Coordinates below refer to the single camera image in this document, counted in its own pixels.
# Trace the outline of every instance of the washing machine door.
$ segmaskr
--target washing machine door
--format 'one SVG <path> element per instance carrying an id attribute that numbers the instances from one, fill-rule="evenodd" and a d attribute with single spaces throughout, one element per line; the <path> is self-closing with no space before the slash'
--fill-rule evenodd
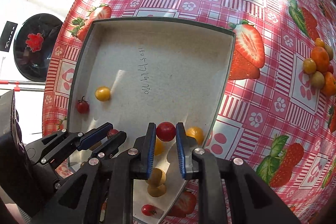
<path id="1" fill-rule="evenodd" d="M 63 22 L 54 15 L 37 14 L 27 19 L 13 43 L 19 72 L 31 81 L 45 82 L 53 48 Z"/>

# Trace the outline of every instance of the table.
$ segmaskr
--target table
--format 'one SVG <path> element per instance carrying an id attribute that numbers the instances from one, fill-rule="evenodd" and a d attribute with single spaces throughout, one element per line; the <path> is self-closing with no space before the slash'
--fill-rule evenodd
<path id="1" fill-rule="evenodd" d="M 332 177 L 336 138 L 327 126 L 334 98 L 310 87 L 302 63 L 316 37 L 335 54 L 335 9 L 330 0 L 75 0 L 48 70 L 44 135 L 67 122 L 70 87 L 82 46 L 70 30 L 85 19 L 89 24 L 88 10 L 101 4 L 111 9 L 104 8 L 100 18 L 165 16 L 234 29 L 237 39 L 230 79 L 206 149 L 220 158 L 240 157 L 248 162 L 303 223 L 323 207 L 336 184 Z M 296 164 L 291 173 L 281 175 L 277 170 L 290 155 L 296 157 Z M 67 176 L 70 171 L 61 165 L 58 172 Z M 326 176 L 331 178 L 329 184 Z M 197 188 L 197 181 L 189 182 L 189 190 L 196 193 Z M 226 210 L 231 221 L 228 203 Z M 166 217 L 164 223 L 196 223 L 196 215 L 197 209 L 184 219 Z"/>

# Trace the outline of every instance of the orange fruit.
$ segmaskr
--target orange fruit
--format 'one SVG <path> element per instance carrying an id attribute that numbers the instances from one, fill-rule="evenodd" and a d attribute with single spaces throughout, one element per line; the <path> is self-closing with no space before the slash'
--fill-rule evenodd
<path id="1" fill-rule="evenodd" d="M 319 37 L 316 38 L 316 40 L 315 40 L 315 46 L 324 48 L 324 42 L 323 42 L 323 40 L 321 38 L 319 38 Z"/>
<path id="2" fill-rule="evenodd" d="M 324 86 L 321 89 L 321 92 L 327 96 L 333 96 L 336 94 L 336 81 L 331 72 L 324 74 Z"/>
<path id="3" fill-rule="evenodd" d="M 310 53 L 310 58 L 314 60 L 316 64 L 316 70 L 321 73 L 325 73 L 328 71 L 329 55 L 324 48 L 314 47 Z"/>
<path id="4" fill-rule="evenodd" d="M 196 139 L 198 145 L 202 145 L 204 137 L 203 137 L 203 130 L 199 127 L 191 127 L 189 128 L 185 134 L 187 136 L 193 137 Z"/>
<path id="5" fill-rule="evenodd" d="M 303 71 L 306 74 L 312 74 L 316 71 L 316 64 L 311 58 L 306 58 L 303 62 Z"/>
<path id="6" fill-rule="evenodd" d="M 163 150 L 165 150 L 165 148 L 163 147 L 162 141 L 160 141 L 158 138 L 156 138 L 154 155 L 157 156 L 157 155 L 162 154 Z"/>

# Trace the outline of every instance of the yellow fruit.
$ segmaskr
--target yellow fruit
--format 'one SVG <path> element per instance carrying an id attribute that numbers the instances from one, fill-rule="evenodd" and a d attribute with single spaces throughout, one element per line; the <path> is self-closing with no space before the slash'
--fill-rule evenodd
<path id="1" fill-rule="evenodd" d="M 325 48 L 325 50 L 327 51 L 327 53 L 329 55 L 329 60 L 332 60 L 334 58 L 333 48 L 330 47 L 328 44 L 325 44 L 324 48 Z"/>
<path id="2" fill-rule="evenodd" d="M 156 138 L 156 141 L 155 141 L 155 149 L 154 149 L 154 155 L 157 156 L 157 155 L 160 155 L 162 154 L 162 152 L 165 150 L 164 146 L 163 146 L 163 143 L 161 140 L 159 140 L 158 138 Z"/>
<path id="3" fill-rule="evenodd" d="M 316 64 L 315 61 L 312 60 L 311 58 L 306 58 L 303 62 L 303 71 L 306 74 L 312 74 L 316 71 Z"/>
<path id="4" fill-rule="evenodd" d="M 150 196 L 154 198 L 158 198 L 164 195 L 166 191 L 167 191 L 167 188 L 164 184 L 160 185 L 159 187 L 155 187 L 149 184 L 147 187 L 147 192 L 149 193 Z"/>
<path id="5" fill-rule="evenodd" d="M 322 47 L 322 48 L 324 48 L 324 42 L 323 42 L 323 40 L 321 39 L 321 38 L 316 38 L 316 40 L 315 40 L 315 46 L 318 46 L 318 47 Z"/>
<path id="6" fill-rule="evenodd" d="M 106 86 L 100 86 L 96 89 L 95 96 L 101 102 L 108 101 L 111 96 L 110 89 Z"/>
<path id="7" fill-rule="evenodd" d="M 158 187 L 166 182 L 166 173 L 159 168 L 154 168 L 151 172 L 151 175 L 146 182 L 149 185 Z"/>
<path id="8" fill-rule="evenodd" d="M 316 71 L 311 77 L 310 77 L 310 84 L 311 86 L 321 89 L 324 86 L 324 76 L 319 71 Z"/>
<path id="9" fill-rule="evenodd" d="M 190 136 L 190 137 L 193 137 L 196 139 L 198 145 L 201 145 L 203 143 L 203 130 L 202 128 L 199 128 L 199 127 L 191 127 L 189 128 L 185 134 L 187 136 Z"/>

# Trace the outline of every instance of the red cherry tomato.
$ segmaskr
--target red cherry tomato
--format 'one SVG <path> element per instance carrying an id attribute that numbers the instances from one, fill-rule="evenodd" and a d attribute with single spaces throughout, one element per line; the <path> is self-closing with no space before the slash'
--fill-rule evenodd
<path id="1" fill-rule="evenodd" d="M 109 132 L 107 133 L 107 139 L 111 138 L 112 136 L 116 135 L 117 133 L 119 133 L 118 130 L 110 129 Z"/>
<path id="2" fill-rule="evenodd" d="M 141 208 L 141 212 L 145 216 L 153 216 L 156 214 L 156 207 L 150 204 L 143 205 Z"/>
<path id="3" fill-rule="evenodd" d="M 88 113 L 90 110 L 89 103 L 84 100 L 84 96 L 82 97 L 81 100 L 78 100 L 76 104 L 77 111 L 81 114 Z"/>
<path id="4" fill-rule="evenodd" d="M 331 73 L 334 73 L 334 67 L 332 64 L 329 64 L 328 71 L 330 71 Z"/>
<path id="5" fill-rule="evenodd" d="M 171 122 L 162 122 L 156 128 L 156 136 L 163 142 L 170 142 L 176 135 L 176 129 Z"/>

